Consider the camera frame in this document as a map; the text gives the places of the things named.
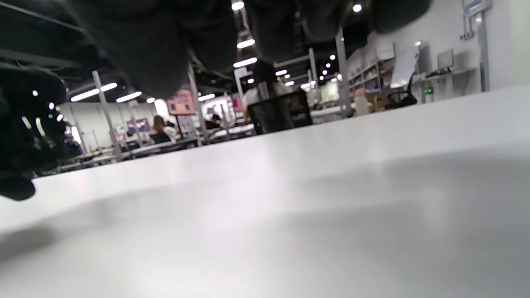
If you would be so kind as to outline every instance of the desk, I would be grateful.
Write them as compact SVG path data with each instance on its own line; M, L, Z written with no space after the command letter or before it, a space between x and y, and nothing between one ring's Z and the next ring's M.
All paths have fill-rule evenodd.
M526 297L529 93L36 179L0 200L0 296Z
M243 126L229 128L228 132L230 133L230 135L235 135L235 134L250 133L253 130L254 130L254 124L248 124L248 125L243 125ZM227 135L228 134L226 132L226 129L223 129L223 130L220 130L220 131L214 133L213 135L211 135L210 136L210 140L226 137Z

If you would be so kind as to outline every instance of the black mesh chair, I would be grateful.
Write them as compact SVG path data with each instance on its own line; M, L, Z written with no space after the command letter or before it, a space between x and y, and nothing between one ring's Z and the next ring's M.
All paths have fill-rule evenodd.
M270 134L313 124L303 90L248 106L256 134Z

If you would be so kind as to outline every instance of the workstation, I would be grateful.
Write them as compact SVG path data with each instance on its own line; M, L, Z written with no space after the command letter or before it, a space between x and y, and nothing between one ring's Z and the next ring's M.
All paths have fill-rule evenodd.
M90 72L49 108L66 136L48 102L40 129L16 119L36 147L77 146L0 199L0 296L526 297L530 77L499 68L503 5L434 0L355 50L343 28L274 63L292 92L252 104L252 46L230 79L191 62L167 98Z

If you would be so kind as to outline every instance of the shelving unit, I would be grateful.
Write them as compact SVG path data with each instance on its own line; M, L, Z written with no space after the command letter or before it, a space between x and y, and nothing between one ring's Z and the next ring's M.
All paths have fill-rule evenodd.
M366 88L368 90L367 93L369 94L378 93L385 89L390 89L389 85L387 86L384 84L385 82L384 80L382 80L382 77L392 74L392 70L394 68L393 63L395 62L396 56L395 44L392 45L392 48L393 53L391 58L381 59L376 53L377 60L373 61L370 65L361 69L357 74L353 76L353 78L348 81L350 87L350 94L352 94L354 90L360 87Z

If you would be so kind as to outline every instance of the monitor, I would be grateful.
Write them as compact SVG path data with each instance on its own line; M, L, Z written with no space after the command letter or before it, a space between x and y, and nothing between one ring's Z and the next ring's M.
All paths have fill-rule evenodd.
M438 54L438 69L450 68L453 66L455 66L454 49Z

